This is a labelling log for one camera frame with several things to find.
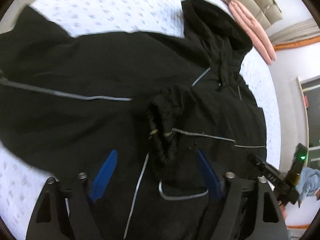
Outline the black hooded jacket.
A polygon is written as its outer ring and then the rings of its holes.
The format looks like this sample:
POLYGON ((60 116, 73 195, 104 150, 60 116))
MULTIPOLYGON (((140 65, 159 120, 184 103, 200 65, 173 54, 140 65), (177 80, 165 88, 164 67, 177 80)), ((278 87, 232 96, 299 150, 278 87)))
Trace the black hooded jacket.
POLYGON ((198 151, 243 179, 266 159, 263 110, 240 74, 252 41, 222 9, 184 0, 184 37, 71 37, 31 7, 1 35, 1 142, 70 187, 112 150, 91 213, 104 239, 206 239, 220 209, 198 151))

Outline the dark window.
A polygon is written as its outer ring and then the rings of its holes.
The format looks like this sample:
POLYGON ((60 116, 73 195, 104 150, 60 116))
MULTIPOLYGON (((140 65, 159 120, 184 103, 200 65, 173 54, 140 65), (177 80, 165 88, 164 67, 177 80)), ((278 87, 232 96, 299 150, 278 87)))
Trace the dark window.
POLYGON ((307 166, 319 170, 319 78, 300 83, 308 117, 309 155, 307 166))

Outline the beige and orange curtain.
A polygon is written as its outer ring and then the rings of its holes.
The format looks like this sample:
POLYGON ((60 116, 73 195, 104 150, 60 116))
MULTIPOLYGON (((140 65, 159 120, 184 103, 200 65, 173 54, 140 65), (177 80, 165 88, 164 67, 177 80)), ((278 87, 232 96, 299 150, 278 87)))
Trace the beige and orange curtain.
POLYGON ((319 26, 311 18, 275 33, 269 39, 275 51, 308 46, 319 42, 319 26))

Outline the folded pink blanket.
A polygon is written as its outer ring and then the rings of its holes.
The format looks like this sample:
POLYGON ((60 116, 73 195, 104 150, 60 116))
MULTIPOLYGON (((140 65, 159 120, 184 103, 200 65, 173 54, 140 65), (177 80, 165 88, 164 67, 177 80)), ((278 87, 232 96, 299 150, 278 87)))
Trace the folded pink blanket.
POLYGON ((261 24, 238 0, 230 0, 228 3, 228 9, 236 23, 240 25, 244 32, 249 36, 255 49, 270 66, 274 61, 276 61, 277 56, 272 43, 261 24))

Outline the floral quilted bed cover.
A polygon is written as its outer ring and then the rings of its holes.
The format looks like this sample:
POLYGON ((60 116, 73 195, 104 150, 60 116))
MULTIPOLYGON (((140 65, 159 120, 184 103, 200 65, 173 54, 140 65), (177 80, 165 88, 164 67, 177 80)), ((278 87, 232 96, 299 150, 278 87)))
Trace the floral quilted bed cover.
MULTIPOLYGON (((25 5, 31 5, 70 35, 107 31, 154 31, 183 36, 182 0, 15 0, 1 21, 11 29, 25 5)), ((207 0, 223 10, 221 0, 207 0)), ((1 149, 1 218, 16 239, 25 239, 47 172, 25 164, 1 149)))

